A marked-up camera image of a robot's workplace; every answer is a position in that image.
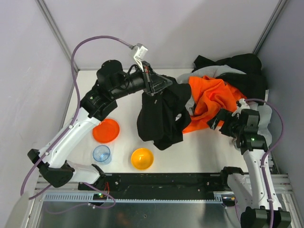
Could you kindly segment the small black cloth garment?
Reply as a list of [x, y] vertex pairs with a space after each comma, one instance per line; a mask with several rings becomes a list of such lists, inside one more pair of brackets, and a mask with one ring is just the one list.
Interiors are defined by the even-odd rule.
[[163, 151], [183, 141], [183, 130], [191, 123], [186, 103], [191, 97], [191, 86], [179, 84], [173, 77], [172, 85], [150, 96], [142, 93], [142, 108], [137, 118], [137, 131], [144, 141], [152, 141]]

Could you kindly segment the grey sweatshirt cloth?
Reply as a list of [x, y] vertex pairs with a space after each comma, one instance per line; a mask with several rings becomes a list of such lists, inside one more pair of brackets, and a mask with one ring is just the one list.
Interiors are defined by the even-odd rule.
[[[183, 84], [189, 82], [190, 76], [209, 76], [212, 78], [216, 78], [224, 73], [237, 73], [237, 74], [245, 74], [244, 72], [231, 68], [227, 65], [223, 66], [207, 66], [201, 69], [194, 71], [193, 73], [183, 74], [177, 77], [177, 83]], [[251, 109], [256, 110], [260, 114], [260, 121], [258, 125], [258, 134], [264, 136], [266, 143], [268, 146], [272, 143], [272, 135], [268, 130], [268, 125], [271, 120], [272, 109], [267, 104], [258, 105], [256, 102], [250, 102], [249, 106]]]

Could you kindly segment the orange cloth garment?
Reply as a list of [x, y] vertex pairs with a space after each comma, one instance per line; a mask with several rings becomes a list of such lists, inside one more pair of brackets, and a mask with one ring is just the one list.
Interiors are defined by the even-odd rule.
[[191, 116], [191, 123], [183, 130], [183, 133], [208, 128], [207, 122], [221, 108], [234, 112], [237, 109], [237, 101], [246, 99], [246, 96], [237, 88], [225, 83], [222, 79], [191, 76], [189, 85], [196, 107]]

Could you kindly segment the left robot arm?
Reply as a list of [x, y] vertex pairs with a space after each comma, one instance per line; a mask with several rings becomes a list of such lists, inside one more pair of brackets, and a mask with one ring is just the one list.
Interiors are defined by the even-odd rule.
[[95, 84], [81, 99], [71, 122], [48, 145], [28, 152], [29, 159], [36, 164], [42, 177], [55, 188], [69, 182], [95, 184], [104, 178], [104, 172], [97, 165], [72, 163], [67, 157], [94, 127], [117, 108], [117, 99], [141, 90], [153, 96], [173, 84], [167, 76], [154, 72], [146, 61], [142, 62], [142, 67], [132, 65], [128, 72], [124, 72], [121, 62], [108, 60], [96, 76]]

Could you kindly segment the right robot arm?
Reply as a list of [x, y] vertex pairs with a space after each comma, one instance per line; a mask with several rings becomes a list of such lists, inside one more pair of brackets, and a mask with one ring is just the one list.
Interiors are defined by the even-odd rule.
[[236, 140], [245, 160], [250, 182], [239, 167], [224, 167], [221, 171], [226, 185], [234, 192], [241, 212], [243, 228], [287, 228], [290, 212], [284, 211], [277, 198], [267, 162], [268, 147], [264, 136], [258, 134], [259, 112], [242, 109], [236, 113], [226, 109], [208, 121], [210, 129], [223, 122], [220, 132]]

